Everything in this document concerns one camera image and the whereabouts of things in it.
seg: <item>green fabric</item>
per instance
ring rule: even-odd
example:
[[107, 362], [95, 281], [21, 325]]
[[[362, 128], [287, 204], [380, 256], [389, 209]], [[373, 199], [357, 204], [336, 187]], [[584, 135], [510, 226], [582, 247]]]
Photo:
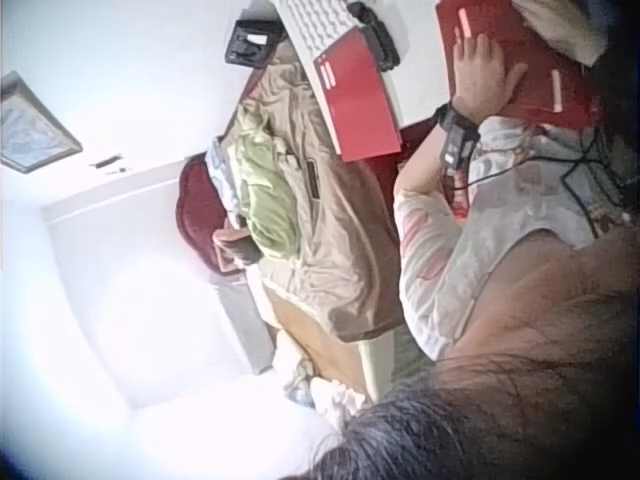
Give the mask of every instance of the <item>green fabric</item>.
[[300, 245], [296, 200], [276, 161], [278, 155], [286, 154], [285, 143], [267, 134], [267, 119], [260, 111], [241, 107], [238, 121], [240, 209], [247, 227], [265, 256], [276, 259], [296, 256]]

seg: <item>wooden floor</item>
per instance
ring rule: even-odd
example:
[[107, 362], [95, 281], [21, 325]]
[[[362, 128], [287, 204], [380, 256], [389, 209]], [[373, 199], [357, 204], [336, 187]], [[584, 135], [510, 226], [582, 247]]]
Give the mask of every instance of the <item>wooden floor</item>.
[[311, 357], [321, 377], [366, 394], [358, 347], [329, 335], [318, 322], [265, 286], [278, 322]]

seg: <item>hand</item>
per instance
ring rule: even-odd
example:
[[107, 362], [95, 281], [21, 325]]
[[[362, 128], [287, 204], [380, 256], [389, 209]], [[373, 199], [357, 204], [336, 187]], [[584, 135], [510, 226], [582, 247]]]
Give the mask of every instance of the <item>hand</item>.
[[527, 65], [518, 63], [505, 74], [504, 52], [495, 40], [485, 34], [478, 39], [460, 39], [453, 47], [453, 67], [456, 94], [452, 105], [458, 112], [480, 125], [497, 114], [513, 96], [515, 88], [527, 71]]

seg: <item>wall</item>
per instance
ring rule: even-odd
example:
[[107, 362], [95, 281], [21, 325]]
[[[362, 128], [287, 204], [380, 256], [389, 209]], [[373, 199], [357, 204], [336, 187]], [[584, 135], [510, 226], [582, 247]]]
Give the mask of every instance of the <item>wall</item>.
[[35, 478], [142, 478], [129, 408], [77, 327], [39, 212], [4, 204], [2, 241], [2, 449]]
[[35, 209], [3, 205], [2, 451], [34, 480], [273, 480], [332, 430], [247, 376], [131, 412], [84, 341]]
[[203, 151], [250, 73], [224, 61], [235, 21], [274, 15], [268, 0], [2, 4], [2, 74], [17, 71], [84, 148], [28, 177], [3, 169], [4, 198], [38, 206], [112, 180], [89, 165], [117, 153], [139, 172]]
[[[137, 407], [224, 384], [271, 360], [248, 290], [239, 302], [233, 295], [240, 286], [214, 284], [178, 232], [182, 166], [117, 180], [44, 210], [75, 316]], [[234, 318], [223, 294], [240, 306]], [[262, 364], [254, 369], [246, 351], [262, 354]]]

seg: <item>picture frame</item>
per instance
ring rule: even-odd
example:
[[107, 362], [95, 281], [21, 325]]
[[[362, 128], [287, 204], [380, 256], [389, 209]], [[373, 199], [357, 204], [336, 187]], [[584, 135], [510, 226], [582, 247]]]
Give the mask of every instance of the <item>picture frame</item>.
[[17, 72], [2, 78], [2, 165], [23, 174], [82, 152], [82, 144]]

